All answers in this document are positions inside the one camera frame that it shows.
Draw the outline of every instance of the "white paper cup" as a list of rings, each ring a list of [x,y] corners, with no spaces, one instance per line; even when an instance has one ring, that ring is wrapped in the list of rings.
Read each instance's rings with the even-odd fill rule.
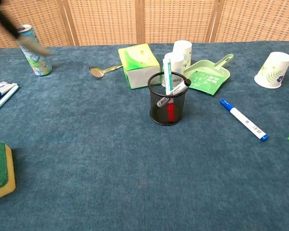
[[[169,53],[165,54],[164,59],[170,59],[172,72],[177,72],[177,73],[183,75],[183,71],[184,71],[184,68],[183,68],[184,56],[183,56],[183,54],[176,54],[173,52],[169,52]],[[175,76],[172,79],[172,87],[175,88],[176,86],[178,86],[180,83],[180,80],[181,80],[181,77]],[[165,86],[165,79],[163,79],[162,85]]]
[[[172,53],[183,54],[184,64],[183,68],[186,69],[191,65],[192,60],[192,43],[186,40],[178,40],[174,42]]]
[[[283,52],[272,52],[267,57],[260,71],[255,76],[255,82],[264,87],[275,89],[281,86],[289,67],[289,55]]]

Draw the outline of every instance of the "spoon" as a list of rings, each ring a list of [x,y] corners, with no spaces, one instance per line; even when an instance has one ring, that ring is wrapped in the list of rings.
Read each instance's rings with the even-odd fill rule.
[[[116,66],[111,66],[109,68],[106,68],[104,70],[101,70],[100,68],[96,67],[96,66],[90,66],[89,67],[89,72],[97,78],[102,78],[106,73],[114,71],[120,67],[123,67],[122,65],[116,65]]]

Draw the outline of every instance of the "blue carpet tablecloth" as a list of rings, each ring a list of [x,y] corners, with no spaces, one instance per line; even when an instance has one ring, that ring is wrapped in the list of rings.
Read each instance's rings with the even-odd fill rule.
[[[194,43],[192,63],[232,53],[214,96],[189,90],[183,119],[149,117],[148,88],[118,69],[129,45],[55,47],[53,72],[34,75],[20,49],[0,49],[0,81],[20,88],[0,109],[16,189],[0,199],[0,231],[289,231],[289,68],[278,89],[254,82],[289,42]],[[161,63],[173,44],[150,44]],[[219,103],[226,98],[269,136],[257,139]]]

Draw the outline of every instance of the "drink can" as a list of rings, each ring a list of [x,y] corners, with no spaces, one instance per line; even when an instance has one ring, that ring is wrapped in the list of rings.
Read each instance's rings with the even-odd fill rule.
[[[39,39],[32,25],[28,25],[28,24],[20,25],[17,28],[17,31],[22,36],[28,36],[34,42],[40,45]],[[21,46],[20,48],[23,51],[28,62],[30,63],[30,66],[32,67],[34,71],[34,74],[36,74],[37,76],[45,76],[45,75],[48,75],[52,71],[52,66],[46,57],[34,54],[24,46]]]

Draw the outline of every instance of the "wicker room divider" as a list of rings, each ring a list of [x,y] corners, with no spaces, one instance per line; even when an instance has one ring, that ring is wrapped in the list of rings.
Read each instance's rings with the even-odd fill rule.
[[[289,40],[289,0],[3,0],[43,46]],[[0,26],[0,48],[17,47]]]

